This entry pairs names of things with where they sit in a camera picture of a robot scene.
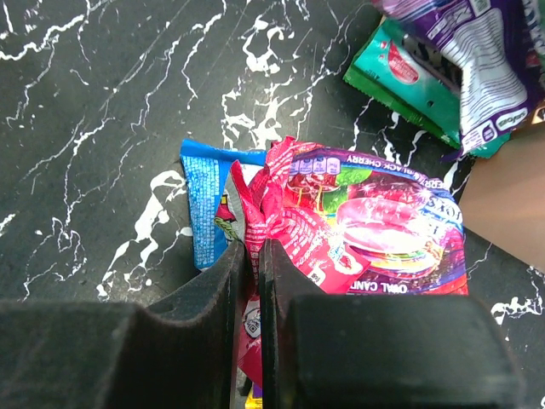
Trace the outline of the yellow green Fox's packet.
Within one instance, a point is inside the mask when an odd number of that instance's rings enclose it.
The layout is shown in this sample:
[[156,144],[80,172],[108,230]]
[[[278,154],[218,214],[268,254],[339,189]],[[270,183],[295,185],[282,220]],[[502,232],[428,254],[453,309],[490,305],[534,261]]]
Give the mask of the yellow green Fox's packet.
[[244,403],[245,409],[262,409],[263,408],[263,391],[256,384],[252,383],[251,389]]

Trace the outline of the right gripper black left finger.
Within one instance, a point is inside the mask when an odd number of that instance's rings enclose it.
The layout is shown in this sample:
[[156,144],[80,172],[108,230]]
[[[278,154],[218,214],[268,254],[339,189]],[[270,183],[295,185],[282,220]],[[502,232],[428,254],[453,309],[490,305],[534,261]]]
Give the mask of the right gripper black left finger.
[[154,408],[234,402],[246,256],[233,241],[211,268],[149,307]]

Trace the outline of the teal Fox's candy bag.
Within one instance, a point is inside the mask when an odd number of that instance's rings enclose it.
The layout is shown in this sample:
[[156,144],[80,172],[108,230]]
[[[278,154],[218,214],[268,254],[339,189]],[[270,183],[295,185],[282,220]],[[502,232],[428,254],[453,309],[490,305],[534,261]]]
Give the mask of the teal Fox's candy bag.
[[491,89],[476,63],[465,61],[459,68],[394,20],[384,20],[375,29],[351,65],[431,119],[460,147],[463,125],[483,125],[485,141],[469,152],[475,157],[490,158],[510,138],[506,130],[486,122],[494,117],[486,111],[491,104],[479,99]]

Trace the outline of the purple snack packet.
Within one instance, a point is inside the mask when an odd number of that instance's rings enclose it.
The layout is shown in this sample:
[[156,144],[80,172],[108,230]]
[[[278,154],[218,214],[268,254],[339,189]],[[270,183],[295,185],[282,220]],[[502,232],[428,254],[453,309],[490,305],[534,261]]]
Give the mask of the purple snack packet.
[[374,7],[462,71],[460,154],[511,133],[544,97],[525,1],[375,1]]

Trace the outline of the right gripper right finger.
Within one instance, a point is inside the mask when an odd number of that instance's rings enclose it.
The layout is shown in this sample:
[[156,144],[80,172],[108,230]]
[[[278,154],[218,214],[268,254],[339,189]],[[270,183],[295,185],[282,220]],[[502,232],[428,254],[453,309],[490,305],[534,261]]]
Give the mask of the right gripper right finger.
[[265,408],[337,408],[340,342],[334,301],[304,276],[276,239],[260,252],[261,361]]

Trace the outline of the green snack packet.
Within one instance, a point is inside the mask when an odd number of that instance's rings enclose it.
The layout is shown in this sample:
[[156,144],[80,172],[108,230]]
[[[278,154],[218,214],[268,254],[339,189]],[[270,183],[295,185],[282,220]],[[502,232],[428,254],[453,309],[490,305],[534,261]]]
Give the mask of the green snack packet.
[[381,85],[377,80],[367,76],[356,66],[351,65],[343,76],[343,80],[358,91],[374,98],[387,108],[398,113],[405,120],[428,133],[439,138],[452,148],[459,148],[460,144],[454,137],[448,136],[436,123],[427,118],[416,108],[410,106],[391,90]]

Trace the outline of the blue snack packet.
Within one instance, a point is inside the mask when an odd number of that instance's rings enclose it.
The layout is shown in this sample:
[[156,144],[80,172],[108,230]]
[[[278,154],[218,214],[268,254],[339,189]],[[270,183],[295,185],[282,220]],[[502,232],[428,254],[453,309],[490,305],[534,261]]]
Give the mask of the blue snack packet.
[[212,267],[231,242],[244,238],[244,212],[232,182],[232,164],[241,164],[243,182],[249,184],[266,156],[264,150],[220,149],[193,140],[181,143],[197,269]]

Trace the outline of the red snack packet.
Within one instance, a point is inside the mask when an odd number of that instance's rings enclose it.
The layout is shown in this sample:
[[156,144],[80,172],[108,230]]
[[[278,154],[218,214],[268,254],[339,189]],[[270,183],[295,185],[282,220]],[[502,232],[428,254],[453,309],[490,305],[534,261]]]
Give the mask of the red snack packet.
[[345,241],[336,212],[347,202],[349,186],[370,174],[342,164],[328,147],[292,137],[272,145],[250,182],[235,162],[231,178],[244,214],[252,273],[261,266],[266,240],[276,239],[295,267],[322,291],[346,294],[370,261]]

